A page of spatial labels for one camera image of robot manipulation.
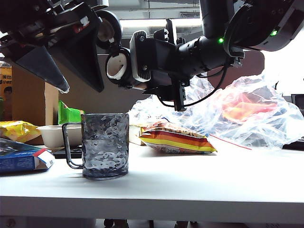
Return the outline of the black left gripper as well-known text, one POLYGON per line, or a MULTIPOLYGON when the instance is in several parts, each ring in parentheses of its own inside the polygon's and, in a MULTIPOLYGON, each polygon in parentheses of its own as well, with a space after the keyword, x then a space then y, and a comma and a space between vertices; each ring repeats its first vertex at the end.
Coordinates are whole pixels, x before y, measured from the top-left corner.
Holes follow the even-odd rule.
POLYGON ((62 93, 69 84, 55 61, 66 67, 97 92, 104 89, 98 63, 96 40, 100 24, 98 14, 108 3, 103 0, 2 0, 0 2, 1 61, 12 61, 4 41, 34 46, 45 45, 55 34, 49 49, 17 46, 15 63, 40 77, 62 93))

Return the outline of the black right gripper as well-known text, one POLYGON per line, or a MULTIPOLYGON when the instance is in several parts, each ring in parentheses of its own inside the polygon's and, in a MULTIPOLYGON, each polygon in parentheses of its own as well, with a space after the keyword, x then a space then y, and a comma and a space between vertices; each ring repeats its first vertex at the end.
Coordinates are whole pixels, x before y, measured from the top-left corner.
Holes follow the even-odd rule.
POLYGON ((175 111, 185 111, 185 87, 190 85, 190 79, 181 71, 179 61, 179 46, 176 27, 172 19, 166 19, 163 31, 156 31, 155 41, 156 66, 152 70, 153 81, 144 88, 144 94, 156 95, 159 101, 175 111))

